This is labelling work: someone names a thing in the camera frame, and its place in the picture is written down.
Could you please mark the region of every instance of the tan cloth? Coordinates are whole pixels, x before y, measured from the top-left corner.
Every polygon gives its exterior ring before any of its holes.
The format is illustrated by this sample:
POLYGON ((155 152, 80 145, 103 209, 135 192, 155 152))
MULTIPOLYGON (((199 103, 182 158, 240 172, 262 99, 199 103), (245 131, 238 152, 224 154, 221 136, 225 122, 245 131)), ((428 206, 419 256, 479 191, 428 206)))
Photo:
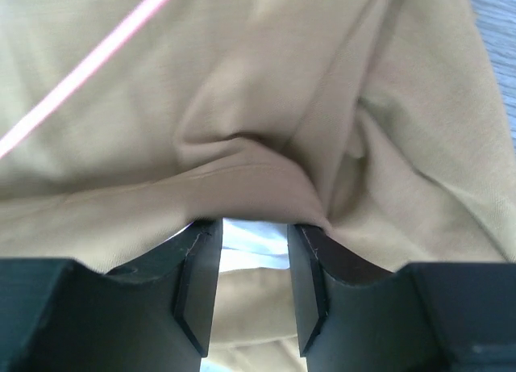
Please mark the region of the tan cloth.
MULTIPOLYGON (((0 132, 138 2, 0 0, 0 132)), ((515 178, 468 0, 173 0, 0 161, 0 253, 104 271, 230 216, 317 224, 391 270, 514 260, 515 178)), ((213 349, 293 335, 217 304, 213 349)))

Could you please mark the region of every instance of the clothing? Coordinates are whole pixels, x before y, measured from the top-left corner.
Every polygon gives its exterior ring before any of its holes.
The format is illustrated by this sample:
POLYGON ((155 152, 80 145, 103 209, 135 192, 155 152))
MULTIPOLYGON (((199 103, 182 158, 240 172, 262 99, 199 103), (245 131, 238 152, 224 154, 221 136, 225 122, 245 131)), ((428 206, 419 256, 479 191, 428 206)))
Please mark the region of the clothing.
MULTIPOLYGON (((0 0, 0 132, 138 2, 0 0)), ((513 261, 515 178, 468 0, 172 0, 0 161, 0 254, 107 271, 231 217, 318 225, 389 270, 513 261)), ((295 343, 288 276, 221 275, 263 303, 218 294, 215 358, 302 370, 264 357, 295 343)))

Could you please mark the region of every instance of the pink cord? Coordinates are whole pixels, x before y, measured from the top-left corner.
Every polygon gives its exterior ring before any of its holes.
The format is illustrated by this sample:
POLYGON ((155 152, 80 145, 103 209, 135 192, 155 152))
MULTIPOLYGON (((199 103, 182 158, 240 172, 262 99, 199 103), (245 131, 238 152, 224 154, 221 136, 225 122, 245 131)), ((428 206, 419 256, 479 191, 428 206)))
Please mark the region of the pink cord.
POLYGON ((143 0, 67 77, 0 139, 0 159, 96 73, 168 0, 143 0))

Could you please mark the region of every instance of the pink and white string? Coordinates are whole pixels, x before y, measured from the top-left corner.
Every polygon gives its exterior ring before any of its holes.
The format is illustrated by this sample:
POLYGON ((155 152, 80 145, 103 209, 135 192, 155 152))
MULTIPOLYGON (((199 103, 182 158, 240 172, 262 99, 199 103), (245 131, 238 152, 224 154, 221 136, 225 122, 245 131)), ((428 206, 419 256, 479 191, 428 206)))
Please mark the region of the pink and white string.
POLYGON ((94 75, 169 0, 143 0, 67 77, 0 139, 0 159, 94 75))

